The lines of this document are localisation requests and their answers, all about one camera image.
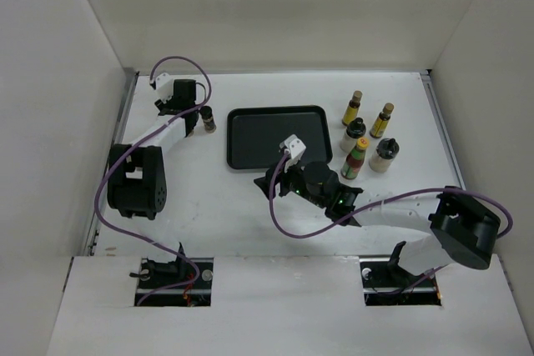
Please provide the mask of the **black-capped spice jar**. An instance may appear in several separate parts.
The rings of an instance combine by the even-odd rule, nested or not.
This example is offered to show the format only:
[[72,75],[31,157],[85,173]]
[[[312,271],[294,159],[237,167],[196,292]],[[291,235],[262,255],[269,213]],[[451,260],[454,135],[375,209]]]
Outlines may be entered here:
[[199,110],[199,114],[204,125],[204,130],[207,133],[213,133],[216,130],[216,123],[214,121],[212,108],[210,106],[204,105]]

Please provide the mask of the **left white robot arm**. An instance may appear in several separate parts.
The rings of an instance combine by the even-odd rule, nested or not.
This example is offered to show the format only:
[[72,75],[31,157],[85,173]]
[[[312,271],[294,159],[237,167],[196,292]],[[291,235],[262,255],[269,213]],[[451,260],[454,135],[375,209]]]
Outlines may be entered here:
[[168,196],[164,155],[194,132],[199,113],[193,108],[197,106],[197,87],[203,84],[194,79],[163,77],[157,78],[154,86],[159,114],[153,127],[141,136],[147,140],[137,148],[113,145],[108,159],[113,166],[127,155],[108,180],[108,205],[121,217],[137,223],[154,221],[164,210]]

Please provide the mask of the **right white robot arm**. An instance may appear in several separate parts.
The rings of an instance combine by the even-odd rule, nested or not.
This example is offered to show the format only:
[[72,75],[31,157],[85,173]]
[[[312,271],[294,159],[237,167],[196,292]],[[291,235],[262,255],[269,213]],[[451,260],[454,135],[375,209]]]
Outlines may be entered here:
[[486,199],[455,187],[425,188],[386,197],[339,180],[324,162],[273,165],[254,184],[275,206],[276,197],[289,193],[324,211],[330,224],[311,237],[337,227],[392,227],[422,233],[417,240],[402,239],[387,264],[387,276],[396,285],[457,263],[487,270],[501,220],[486,207]]

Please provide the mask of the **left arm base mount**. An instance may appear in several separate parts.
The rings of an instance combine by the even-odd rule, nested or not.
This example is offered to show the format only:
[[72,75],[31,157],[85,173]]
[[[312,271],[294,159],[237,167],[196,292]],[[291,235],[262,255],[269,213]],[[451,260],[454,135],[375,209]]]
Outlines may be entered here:
[[214,260],[193,258],[190,263],[176,258],[160,263],[143,259],[140,270],[131,273],[137,279],[134,305],[141,307],[195,308],[211,305]]

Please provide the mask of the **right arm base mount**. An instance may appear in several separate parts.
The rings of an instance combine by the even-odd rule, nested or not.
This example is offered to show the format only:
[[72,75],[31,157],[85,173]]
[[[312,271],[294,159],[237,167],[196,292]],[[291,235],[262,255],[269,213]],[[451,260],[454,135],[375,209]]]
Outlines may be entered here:
[[360,258],[366,306],[441,306],[436,281],[440,268],[414,276],[387,258]]

